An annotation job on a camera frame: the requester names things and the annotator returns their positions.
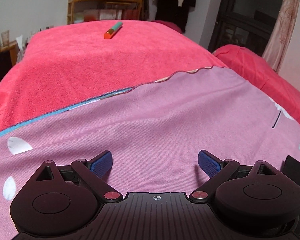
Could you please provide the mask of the red fleece blanket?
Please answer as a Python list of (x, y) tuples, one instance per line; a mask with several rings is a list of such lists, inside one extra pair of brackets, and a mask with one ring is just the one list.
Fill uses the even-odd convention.
[(224, 63), (157, 22), (64, 25), (34, 35), (23, 59), (0, 82), (0, 132), (103, 94)]

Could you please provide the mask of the black pants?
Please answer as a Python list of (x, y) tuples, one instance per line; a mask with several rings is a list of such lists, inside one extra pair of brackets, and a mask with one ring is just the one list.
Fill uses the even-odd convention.
[(300, 180), (300, 162), (290, 155), (286, 157), (281, 171), (293, 181)]

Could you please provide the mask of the wooden shelf unit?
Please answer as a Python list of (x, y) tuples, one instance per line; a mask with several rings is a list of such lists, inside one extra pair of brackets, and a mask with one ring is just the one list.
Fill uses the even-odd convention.
[(143, 0), (68, 0), (67, 24), (98, 20), (139, 20)]

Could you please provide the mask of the red covered mattress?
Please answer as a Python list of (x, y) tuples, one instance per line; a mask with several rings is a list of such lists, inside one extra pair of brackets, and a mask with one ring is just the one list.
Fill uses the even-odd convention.
[(233, 44), (216, 49), (213, 55), (266, 93), (300, 124), (300, 92), (280, 77), (265, 59)]

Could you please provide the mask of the dark wooden side table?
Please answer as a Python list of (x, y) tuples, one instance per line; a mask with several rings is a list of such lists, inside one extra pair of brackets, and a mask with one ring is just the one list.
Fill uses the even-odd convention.
[(9, 46), (0, 48), (0, 82), (17, 63), (18, 51), (19, 48), (16, 41), (12, 41)]

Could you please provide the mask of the green orange tube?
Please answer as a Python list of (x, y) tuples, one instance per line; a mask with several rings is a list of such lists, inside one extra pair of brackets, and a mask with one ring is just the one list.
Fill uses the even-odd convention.
[(123, 26), (122, 22), (117, 22), (104, 33), (104, 39), (111, 39)]

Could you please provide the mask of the pink floral curtain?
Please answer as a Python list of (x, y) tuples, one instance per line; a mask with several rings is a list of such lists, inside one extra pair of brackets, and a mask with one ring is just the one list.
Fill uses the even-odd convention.
[(296, 23), (300, 0), (283, 0), (273, 32), (262, 58), (278, 73), (283, 64)]

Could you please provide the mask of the pink printed bed sheet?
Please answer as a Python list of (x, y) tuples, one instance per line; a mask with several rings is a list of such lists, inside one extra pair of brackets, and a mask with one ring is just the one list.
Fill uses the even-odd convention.
[(55, 111), (0, 132), (0, 239), (17, 233), (10, 204), (46, 160), (69, 165), (109, 150), (120, 191), (191, 192), (206, 181), (200, 150), (244, 165), (300, 162), (300, 125), (228, 68), (178, 72), (115, 96)]

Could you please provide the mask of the dark window frame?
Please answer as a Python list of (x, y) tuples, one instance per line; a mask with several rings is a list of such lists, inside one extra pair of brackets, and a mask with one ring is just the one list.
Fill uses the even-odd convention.
[(283, 0), (221, 0), (208, 51), (234, 44), (262, 56)]

